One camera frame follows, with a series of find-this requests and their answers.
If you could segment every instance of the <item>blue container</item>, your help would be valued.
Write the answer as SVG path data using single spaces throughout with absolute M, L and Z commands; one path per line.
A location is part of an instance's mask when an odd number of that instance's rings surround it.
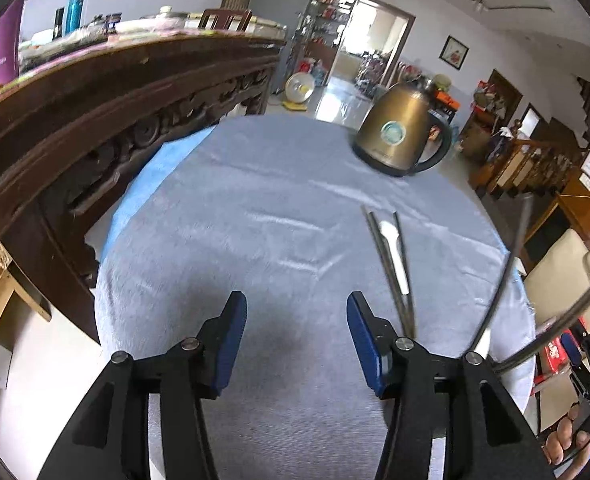
M 69 0 L 69 7 L 67 7 L 66 10 L 66 27 L 64 27 L 64 34 L 70 34 L 74 30 L 80 28 L 83 5 L 84 0 Z

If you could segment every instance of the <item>refrigerator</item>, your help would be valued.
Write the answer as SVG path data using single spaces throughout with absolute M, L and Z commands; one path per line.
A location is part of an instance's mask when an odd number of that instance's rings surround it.
M 248 8 L 253 16 L 273 20 L 287 27 L 285 40 L 286 46 L 281 50 L 280 62 L 271 79 L 271 92 L 277 93 L 284 89 L 286 80 L 293 70 L 293 56 L 291 50 L 294 46 L 297 32 L 304 19 L 307 7 L 311 0 L 250 0 Z

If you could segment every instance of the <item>gray tablecloth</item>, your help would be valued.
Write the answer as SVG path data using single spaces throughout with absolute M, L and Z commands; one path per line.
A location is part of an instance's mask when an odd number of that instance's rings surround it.
M 345 317 L 353 290 L 401 333 L 360 210 L 399 211 L 418 341 L 458 356 L 498 280 L 505 249 L 486 217 L 437 169 L 404 179 L 357 159 L 350 130 L 290 115 L 224 121 L 164 180 L 102 263 L 96 316 L 107 355 L 142 358 L 195 335 L 231 290 L 248 322 L 229 387 L 203 402 L 221 480 L 360 479 L 387 427 Z M 517 278 L 492 323 L 501 360 L 534 335 Z M 533 361 L 506 379 L 523 409 Z M 151 455 L 163 470 L 159 404 Z

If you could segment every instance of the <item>purple bottle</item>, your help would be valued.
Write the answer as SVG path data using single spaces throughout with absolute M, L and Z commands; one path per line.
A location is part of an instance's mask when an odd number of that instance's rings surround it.
M 14 0 L 0 17 L 0 85 L 19 75 L 18 42 L 19 24 L 24 0 Z

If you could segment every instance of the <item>gold kettle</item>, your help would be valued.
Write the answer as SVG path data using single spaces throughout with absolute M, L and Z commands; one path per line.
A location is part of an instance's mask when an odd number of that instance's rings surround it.
M 353 151 L 374 169 L 393 176 L 432 168 L 446 156 L 452 140 L 448 123 L 431 109 L 433 92 L 430 80 L 392 86 L 369 111 Z M 440 129 L 440 147 L 418 162 L 433 126 Z

